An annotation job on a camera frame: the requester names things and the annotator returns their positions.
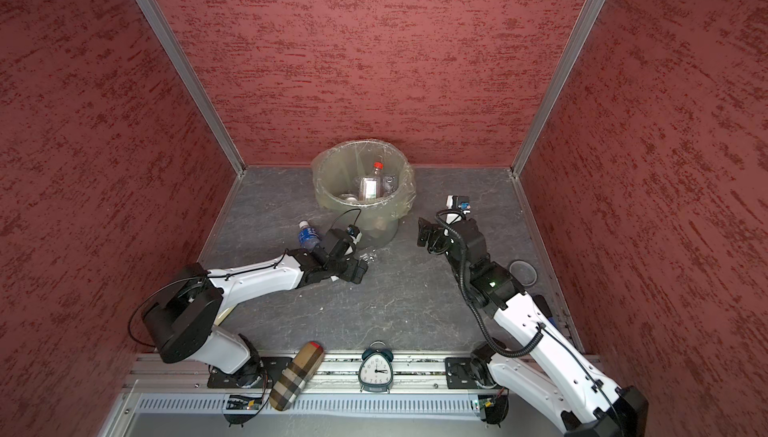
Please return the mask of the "red Coca-Cola bottle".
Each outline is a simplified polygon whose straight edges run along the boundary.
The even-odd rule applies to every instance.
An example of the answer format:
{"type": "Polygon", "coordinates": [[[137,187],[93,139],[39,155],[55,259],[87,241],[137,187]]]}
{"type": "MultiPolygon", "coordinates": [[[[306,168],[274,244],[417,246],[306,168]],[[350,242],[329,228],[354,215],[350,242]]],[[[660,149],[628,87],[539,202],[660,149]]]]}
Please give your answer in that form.
{"type": "Polygon", "coordinates": [[[377,179],[380,179],[383,177],[383,164],[381,162],[374,163],[372,176],[377,179]]]}

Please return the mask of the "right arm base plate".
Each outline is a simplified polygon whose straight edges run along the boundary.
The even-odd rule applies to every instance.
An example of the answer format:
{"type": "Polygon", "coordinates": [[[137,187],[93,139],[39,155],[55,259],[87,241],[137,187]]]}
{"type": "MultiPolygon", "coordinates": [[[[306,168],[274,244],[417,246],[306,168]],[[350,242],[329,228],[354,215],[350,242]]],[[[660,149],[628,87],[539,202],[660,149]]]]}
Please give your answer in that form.
{"type": "Polygon", "coordinates": [[[486,384],[482,362],[474,357],[444,360],[447,387],[451,390],[479,389],[486,384]]]}

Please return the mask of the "clear square green-cap bottle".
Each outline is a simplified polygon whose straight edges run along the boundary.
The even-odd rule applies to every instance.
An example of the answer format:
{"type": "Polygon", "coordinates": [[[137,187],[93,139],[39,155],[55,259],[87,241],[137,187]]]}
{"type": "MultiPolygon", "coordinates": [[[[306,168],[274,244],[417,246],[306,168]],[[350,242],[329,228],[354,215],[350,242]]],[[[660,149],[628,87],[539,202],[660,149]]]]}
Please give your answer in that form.
{"type": "Polygon", "coordinates": [[[359,199],[372,201],[383,196],[382,178],[380,176],[361,177],[359,182],[359,199]]]}

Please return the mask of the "chrysanthemum tea bottle green neck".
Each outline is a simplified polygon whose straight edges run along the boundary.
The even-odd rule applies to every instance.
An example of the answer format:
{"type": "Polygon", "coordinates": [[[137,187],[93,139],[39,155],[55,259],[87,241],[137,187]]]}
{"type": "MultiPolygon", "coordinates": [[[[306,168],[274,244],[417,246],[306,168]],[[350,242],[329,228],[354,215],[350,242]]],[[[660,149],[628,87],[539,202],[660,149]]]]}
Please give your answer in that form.
{"type": "Polygon", "coordinates": [[[349,203],[359,203],[360,202],[360,200],[358,199],[358,197],[356,195],[349,194],[349,193],[341,194],[341,195],[339,195],[339,198],[342,201],[349,202],[349,203]]]}

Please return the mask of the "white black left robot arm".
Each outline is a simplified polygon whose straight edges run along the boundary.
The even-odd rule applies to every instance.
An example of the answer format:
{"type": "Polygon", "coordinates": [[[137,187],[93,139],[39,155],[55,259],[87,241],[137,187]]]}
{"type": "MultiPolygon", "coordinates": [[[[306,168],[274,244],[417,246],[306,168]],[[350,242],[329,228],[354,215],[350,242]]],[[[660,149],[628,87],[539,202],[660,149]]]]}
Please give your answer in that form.
{"type": "Polygon", "coordinates": [[[254,386],[264,379],[258,351],[220,322],[239,304],[272,293],[326,279],[359,284],[368,270],[367,262],[355,257],[361,238],[359,227],[350,224],[266,262],[227,269],[207,270],[198,263],[185,267],[142,307],[152,346],[166,364],[201,362],[235,388],[254,386]]]}

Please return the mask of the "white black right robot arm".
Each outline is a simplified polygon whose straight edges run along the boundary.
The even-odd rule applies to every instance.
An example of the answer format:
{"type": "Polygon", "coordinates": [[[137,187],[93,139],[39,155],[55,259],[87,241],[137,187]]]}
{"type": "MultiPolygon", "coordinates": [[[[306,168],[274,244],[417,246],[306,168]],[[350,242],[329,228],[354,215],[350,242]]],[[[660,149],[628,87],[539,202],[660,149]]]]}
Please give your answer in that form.
{"type": "Polygon", "coordinates": [[[417,244],[445,256],[490,351],[493,382],[521,397],[565,436],[642,436],[647,398],[622,387],[553,327],[524,286],[491,260],[475,220],[455,210],[418,221],[417,244]]]}

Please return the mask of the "Pocari Sweat blue bottle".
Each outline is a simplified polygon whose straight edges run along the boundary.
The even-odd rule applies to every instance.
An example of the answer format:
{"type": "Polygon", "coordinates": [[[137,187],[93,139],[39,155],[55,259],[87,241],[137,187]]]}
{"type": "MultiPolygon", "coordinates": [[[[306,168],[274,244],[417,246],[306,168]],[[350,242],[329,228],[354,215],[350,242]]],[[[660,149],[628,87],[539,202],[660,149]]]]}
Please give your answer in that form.
{"type": "Polygon", "coordinates": [[[378,254],[376,249],[365,249],[363,252],[359,253],[357,257],[366,262],[375,262],[378,259],[378,254]]]}

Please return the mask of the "blue label water bottle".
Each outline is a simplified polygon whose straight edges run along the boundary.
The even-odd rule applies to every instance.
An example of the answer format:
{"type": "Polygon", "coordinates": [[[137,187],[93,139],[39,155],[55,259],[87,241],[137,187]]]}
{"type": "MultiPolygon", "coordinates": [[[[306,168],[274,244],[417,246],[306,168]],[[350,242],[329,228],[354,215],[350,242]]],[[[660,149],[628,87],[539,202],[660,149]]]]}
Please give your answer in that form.
{"type": "Polygon", "coordinates": [[[301,221],[299,223],[298,242],[301,248],[311,252],[320,244],[321,237],[308,221],[301,221]]]}

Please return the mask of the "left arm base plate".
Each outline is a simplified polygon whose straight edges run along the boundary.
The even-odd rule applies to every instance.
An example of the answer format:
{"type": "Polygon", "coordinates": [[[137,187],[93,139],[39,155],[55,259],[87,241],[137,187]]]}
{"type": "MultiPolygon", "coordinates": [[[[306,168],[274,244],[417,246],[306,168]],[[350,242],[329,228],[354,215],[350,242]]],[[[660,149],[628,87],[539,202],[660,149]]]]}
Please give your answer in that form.
{"type": "Polygon", "coordinates": [[[227,374],[216,367],[209,372],[207,387],[210,389],[236,389],[248,391],[257,388],[269,388],[277,381],[282,371],[288,366],[291,357],[266,356],[258,362],[249,360],[233,374],[227,374]]]}

